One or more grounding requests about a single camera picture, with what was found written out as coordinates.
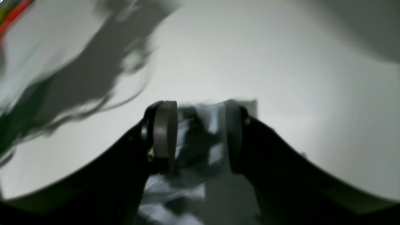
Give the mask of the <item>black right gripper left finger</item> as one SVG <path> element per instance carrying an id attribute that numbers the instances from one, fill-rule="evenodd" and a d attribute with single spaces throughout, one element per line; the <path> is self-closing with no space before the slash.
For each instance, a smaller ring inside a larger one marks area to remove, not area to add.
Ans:
<path id="1" fill-rule="evenodd" d="M 174 170 L 176 101 L 158 101 L 107 151 L 62 180 L 1 203 L 2 225 L 132 225 L 150 175 Z"/>

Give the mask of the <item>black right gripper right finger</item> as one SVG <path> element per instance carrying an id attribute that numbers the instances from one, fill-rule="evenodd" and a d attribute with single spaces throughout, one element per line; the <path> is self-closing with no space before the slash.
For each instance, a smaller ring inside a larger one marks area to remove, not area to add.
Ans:
<path id="1" fill-rule="evenodd" d="M 235 101 L 225 102 L 230 167 L 253 186 L 266 225 L 398 225 L 399 203 L 317 168 Z"/>

